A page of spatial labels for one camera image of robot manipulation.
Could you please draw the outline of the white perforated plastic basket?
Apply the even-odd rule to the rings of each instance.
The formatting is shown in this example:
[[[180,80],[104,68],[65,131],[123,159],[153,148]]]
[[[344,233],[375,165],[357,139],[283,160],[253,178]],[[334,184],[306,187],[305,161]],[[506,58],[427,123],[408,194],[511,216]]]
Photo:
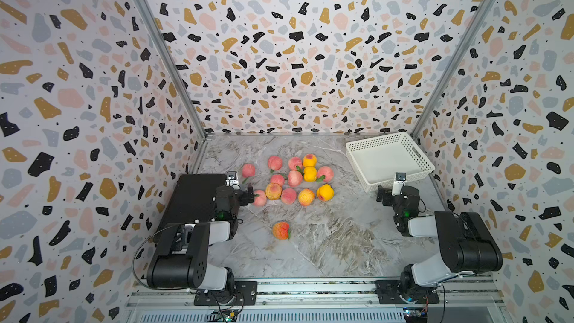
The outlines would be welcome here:
[[[407,182],[426,178],[435,166],[419,145],[405,132],[350,141],[346,156],[364,191],[392,188],[397,173]]]

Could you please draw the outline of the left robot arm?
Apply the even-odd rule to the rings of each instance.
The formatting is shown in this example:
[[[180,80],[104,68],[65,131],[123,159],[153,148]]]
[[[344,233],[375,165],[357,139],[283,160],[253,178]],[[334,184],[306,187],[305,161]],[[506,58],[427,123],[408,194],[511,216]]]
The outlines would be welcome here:
[[[200,194],[177,213],[158,236],[155,252],[143,278],[136,281],[149,290],[193,289],[206,292],[236,291],[232,269],[208,263],[212,245],[234,238],[239,224],[239,208],[255,200],[252,186],[222,185],[212,194]]]

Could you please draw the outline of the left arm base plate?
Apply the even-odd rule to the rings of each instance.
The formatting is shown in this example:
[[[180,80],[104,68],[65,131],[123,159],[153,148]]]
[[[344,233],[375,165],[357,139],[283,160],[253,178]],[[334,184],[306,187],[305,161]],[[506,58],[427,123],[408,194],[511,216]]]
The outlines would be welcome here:
[[[234,281],[223,290],[199,290],[194,297],[194,306],[254,306],[257,299],[256,281]]]

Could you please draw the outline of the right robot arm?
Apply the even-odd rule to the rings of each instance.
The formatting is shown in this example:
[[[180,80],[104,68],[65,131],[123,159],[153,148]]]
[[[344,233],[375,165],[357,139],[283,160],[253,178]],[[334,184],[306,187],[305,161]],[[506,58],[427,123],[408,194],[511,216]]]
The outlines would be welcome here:
[[[392,189],[380,186],[377,201],[393,209],[393,221],[402,236],[438,240],[438,253],[404,268],[399,280],[401,292],[434,288],[461,275],[502,268],[502,252],[478,213],[436,211],[424,216],[419,210],[419,190],[408,185]]]

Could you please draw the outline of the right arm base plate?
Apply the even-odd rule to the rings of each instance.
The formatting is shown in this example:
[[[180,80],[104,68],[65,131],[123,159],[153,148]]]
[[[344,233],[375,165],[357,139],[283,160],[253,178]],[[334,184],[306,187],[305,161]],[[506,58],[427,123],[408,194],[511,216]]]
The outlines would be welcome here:
[[[403,285],[399,280],[375,281],[375,293],[379,304],[438,304],[436,287]]]

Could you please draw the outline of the orange red lone peach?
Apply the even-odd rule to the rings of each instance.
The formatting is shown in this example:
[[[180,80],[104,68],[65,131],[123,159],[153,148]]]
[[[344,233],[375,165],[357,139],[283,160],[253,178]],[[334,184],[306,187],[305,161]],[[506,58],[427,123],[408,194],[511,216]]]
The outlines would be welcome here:
[[[272,227],[272,234],[276,239],[288,240],[290,237],[290,224],[285,221],[277,222]]]

